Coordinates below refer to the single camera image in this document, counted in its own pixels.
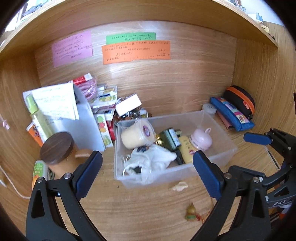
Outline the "right human hand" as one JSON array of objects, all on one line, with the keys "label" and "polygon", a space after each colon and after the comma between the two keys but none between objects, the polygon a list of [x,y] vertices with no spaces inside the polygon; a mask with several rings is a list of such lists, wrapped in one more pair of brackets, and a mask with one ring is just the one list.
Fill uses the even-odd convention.
[{"label": "right human hand", "polygon": [[291,203],[288,203],[286,205],[282,205],[282,206],[279,206],[276,208],[280,220],[283,220],[283,218],[285,217],[285,215],[289,211],[291,205],[292,205]]}]

